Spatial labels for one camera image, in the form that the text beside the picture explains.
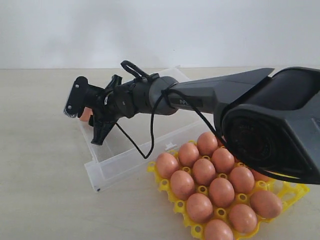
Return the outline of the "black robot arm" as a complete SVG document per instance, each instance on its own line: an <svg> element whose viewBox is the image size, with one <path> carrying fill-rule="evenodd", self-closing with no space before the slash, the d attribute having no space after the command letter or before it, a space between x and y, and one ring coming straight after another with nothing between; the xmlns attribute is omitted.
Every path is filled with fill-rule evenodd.
<svg viewBox="0 0 320 240"><path fill-rule="evenodd" d="M320 71L260 68L178 82L137 72L106 88L87 85L83 106L93 111L93 143L101 145L122 117L169 116L179 109L213 115L213 132L238 159L279 180L320 182Z"/></svg>

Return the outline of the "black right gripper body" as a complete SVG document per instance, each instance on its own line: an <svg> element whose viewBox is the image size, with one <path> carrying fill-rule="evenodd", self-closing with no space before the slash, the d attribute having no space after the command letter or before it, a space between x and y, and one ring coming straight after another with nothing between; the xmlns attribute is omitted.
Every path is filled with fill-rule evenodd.
<svg viewBox="0 0 320 240"><path fill-rule="evenodd" d="M115 125L123 117L132 118L139 112L134 100L134 89L138 80L135 78L122 83L122 77L113 75L105 88L95 87L93 105L94 125Z"/></svg>

